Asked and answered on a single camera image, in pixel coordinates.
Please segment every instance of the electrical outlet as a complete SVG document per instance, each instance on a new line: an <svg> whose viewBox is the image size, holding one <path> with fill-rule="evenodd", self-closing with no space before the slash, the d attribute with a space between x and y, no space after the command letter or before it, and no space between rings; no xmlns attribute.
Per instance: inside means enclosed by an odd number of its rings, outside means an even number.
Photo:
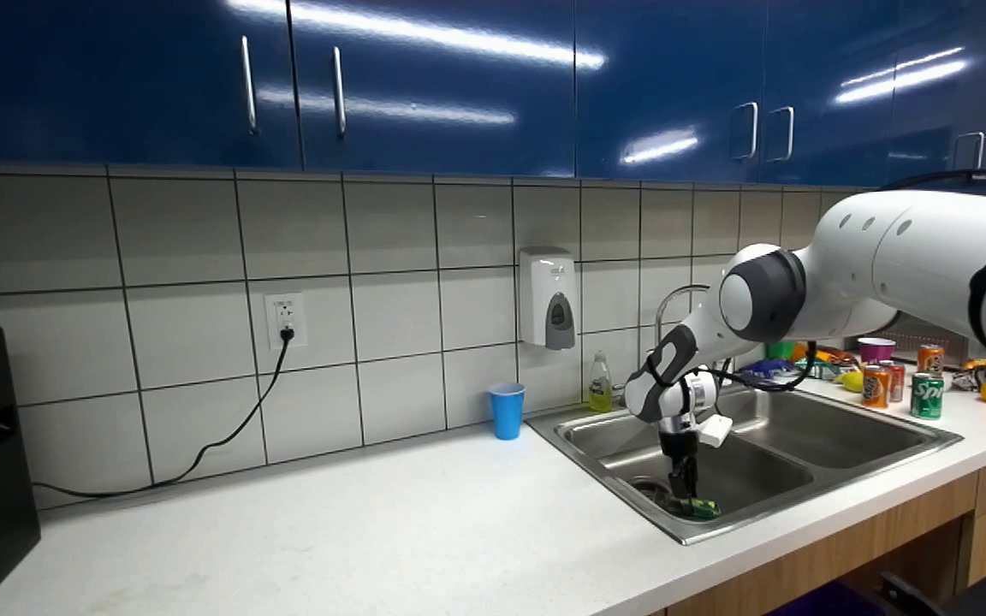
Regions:
<svg viewBox="0 0 986 616"><path fill-rule="evenodd" d="M297 294L271 294L266 300L266 334L271 334L271 349L284 349L282 332L292 327L296 337L289 349L302 349L307 344L307 325L306 325L306 309Z"/></svg>

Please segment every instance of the soap dispenser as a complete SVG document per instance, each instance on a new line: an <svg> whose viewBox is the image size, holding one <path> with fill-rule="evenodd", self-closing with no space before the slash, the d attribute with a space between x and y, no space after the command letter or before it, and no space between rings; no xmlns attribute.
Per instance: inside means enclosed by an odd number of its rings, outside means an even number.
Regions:
<svg viewBox="0 0 986 616"><path fill-rule="evenodd" d="M520 248L517 296L520 343L541 349L576 344L576 260L566 248Z"/></svg>

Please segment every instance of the bottle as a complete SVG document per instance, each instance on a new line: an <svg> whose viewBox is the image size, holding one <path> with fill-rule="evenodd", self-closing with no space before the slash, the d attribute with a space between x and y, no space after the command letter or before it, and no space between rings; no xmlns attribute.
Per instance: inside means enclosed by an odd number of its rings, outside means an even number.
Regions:
<svg viewBox="0 0 986 616"><path fill-rule="evenodd" d="M611 382L606 356L597 351L589 370L584 409L604 415L615 406L615 388Z"/></svg>

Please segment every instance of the can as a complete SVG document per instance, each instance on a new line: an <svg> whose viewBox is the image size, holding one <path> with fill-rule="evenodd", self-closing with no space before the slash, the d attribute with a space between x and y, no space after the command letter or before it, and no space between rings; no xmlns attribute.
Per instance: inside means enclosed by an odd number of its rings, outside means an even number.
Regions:
<svg viewBox="0 0 986 616"><path fill-rule="evenodd" d="M890 402L905 401L905 362L881 362L890 374Z"/></svg>
<svg viewBox="0 0 986 616"><path fill-rule="evenodd" d="M913 374L910 375L910 415L913 417L943 417L943 375Z"/></svg>
<svg viewBox="0 0 986 616"><path fill-rule="evenodd" d="M888 406L890 402L890 374L881 367L862 367L862 402Z"/></svg>
<svg viewBox="0 0 986 616"><path fill-rule="evenodd" d="M913 374L938 374L943 375L944 349L943 344L922 344L913 356Z"/></svg>

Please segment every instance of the faucet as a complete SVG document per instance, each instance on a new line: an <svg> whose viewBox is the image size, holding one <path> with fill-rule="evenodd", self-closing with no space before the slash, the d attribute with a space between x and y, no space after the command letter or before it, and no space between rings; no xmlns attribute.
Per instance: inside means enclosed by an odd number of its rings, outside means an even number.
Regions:
<svg viewBox="0 0 986 616"><path fill-rule="evenodd" d="M655 343L661 343L661 327L665 327L665 311L668 311L668 303L670 303L679 294L689 294L689 291L710 291L710 284L680 284L680 288L675 288L675 291L668 291L668 294L661 296L661 303L659 303L659 337L655 337Z"/></svg>

